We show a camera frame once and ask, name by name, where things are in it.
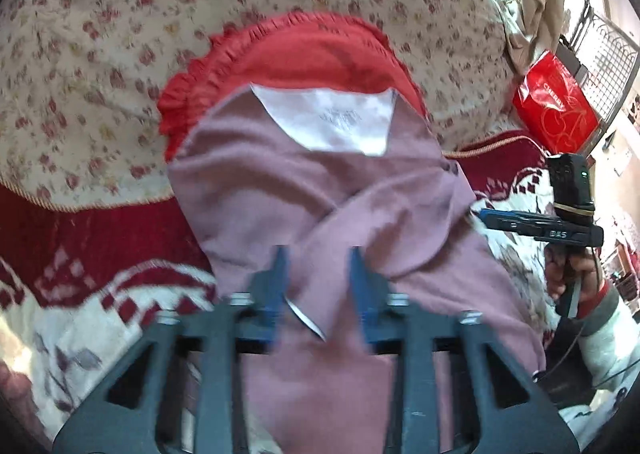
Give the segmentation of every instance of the red ruffle trim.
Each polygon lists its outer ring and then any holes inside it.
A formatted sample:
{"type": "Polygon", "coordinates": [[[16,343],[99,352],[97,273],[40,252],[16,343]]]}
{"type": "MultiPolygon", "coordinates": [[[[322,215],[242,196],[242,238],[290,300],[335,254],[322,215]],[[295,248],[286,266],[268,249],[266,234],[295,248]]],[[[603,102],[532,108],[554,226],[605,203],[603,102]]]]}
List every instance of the red ruffle trim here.
{"type": "MultiPolygon", "coordinates": [[[[408,83],[402,84],[404,87],[397,89],[416,111],[422,116],[426,114],[420,89],[412,81],[406,65],[395,56],[389,46],[388,37],[377,27],[356,17],[319,12],[290,12],[241,31],[227,30],[223,34],[211,36],[209,53],[202,58],[192,60],[187,72],[179,73],[169,80],[158,100],[158,110],[162,116],[160,133],[168,137],[165,160],[170,161],[174,157],[190,130],[196,126],[203,114],[231,93],[225,91],[225,83],[235,75],[234,65],[242,61],[258,41],[277,31],[305,23],[327,24],[329,27],[335,26],[335,28],[340,28],[340,26],[362,28],[363,34],[372,37],[380,44],[380,49],[383,51],[377,52],[377,54],[385,56],[389,66],[399,68],[404,73],[408,83]]],[[[350,40],[345,37],[346,50],[348,50],[349,44],[350,40]]],[[[255,77],[247,79],[244,84],[249,82],[260,84],[259,79],[255,80],[255,77]]],[[[296,79],[292,79],[287,87],[296,88],[296,79]]]]}

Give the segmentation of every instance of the red sleeve cuff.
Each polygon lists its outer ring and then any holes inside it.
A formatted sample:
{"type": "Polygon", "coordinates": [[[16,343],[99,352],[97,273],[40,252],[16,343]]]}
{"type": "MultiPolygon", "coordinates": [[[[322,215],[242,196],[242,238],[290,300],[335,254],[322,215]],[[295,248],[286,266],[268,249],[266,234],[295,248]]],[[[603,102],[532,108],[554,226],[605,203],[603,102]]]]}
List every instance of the red sleeve cuff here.
{"type": "Polygon", "coordinates": [[[595,297],[593,297],[591,300],[587,300],[585,302],[581,302],[580,304],[578,304],[578,315],[576,316],[576,318],[584,319],[589,313],[595,310],[598,304],[602,302],[605,295],[609,292],[610,286],[611,284],[608,281],[606,281],[602,285],[602,288],[600,288],[600,291],[596,294],[595,297]]]}

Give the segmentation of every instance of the white sleeve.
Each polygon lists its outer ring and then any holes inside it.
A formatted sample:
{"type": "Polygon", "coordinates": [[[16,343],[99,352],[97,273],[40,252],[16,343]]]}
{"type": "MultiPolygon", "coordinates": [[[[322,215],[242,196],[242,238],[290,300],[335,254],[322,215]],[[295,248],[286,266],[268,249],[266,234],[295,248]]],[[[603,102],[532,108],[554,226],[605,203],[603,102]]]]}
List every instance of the white sleeve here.
{"type": "Polygon", "coordinates": [[[588,405],[577,405],[560,411],[581,451],[613,416],[616,395],[623,388],[628,393],[640,372],[639,362],[614,376],[640,359],[640,328],[615,288],[611,289],[618,301],[613,315],[593,334],[579,338],[578,344],[584,363],[593,375],[594,386],[605,382],[599,389],[608,389],[612,394],[596,410],[591,410],[588,405]]]}

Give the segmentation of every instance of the bed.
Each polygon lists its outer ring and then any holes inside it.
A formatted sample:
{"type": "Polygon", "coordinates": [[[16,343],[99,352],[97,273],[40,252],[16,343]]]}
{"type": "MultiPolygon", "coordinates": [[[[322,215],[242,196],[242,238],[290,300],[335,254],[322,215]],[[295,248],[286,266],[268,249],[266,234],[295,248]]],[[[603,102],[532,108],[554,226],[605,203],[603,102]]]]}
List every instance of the bed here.
{"type": "MultiPolygon", "coordinates": [[[[289,10],[376,24],[442,147],[466,149],[451,156],[478,207],[548,209],[492,0],[2,0],[0,371],[24,382],[4,397],[42,445],[158,310],[211,308],[215,278],[172,198],[155,103],[209,34],[289,10]]],[[[542,248],[478,231],[549,335],[542,248]]],[[[264,445],[252,451],[277,448],[264,445]]]]}

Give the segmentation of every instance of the red plastic bag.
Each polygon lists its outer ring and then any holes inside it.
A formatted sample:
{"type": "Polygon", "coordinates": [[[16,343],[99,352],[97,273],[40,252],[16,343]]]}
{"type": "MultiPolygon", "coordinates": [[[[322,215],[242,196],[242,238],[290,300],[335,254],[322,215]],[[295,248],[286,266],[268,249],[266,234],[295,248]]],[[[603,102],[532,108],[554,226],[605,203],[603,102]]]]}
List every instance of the red plastic bag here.
{"type": "Polygon", "coordinates": [[[578,82],[550,52],[527,73],[513,103],[530,132],[552,153],[578,152],[598,127],[578,82]]]}

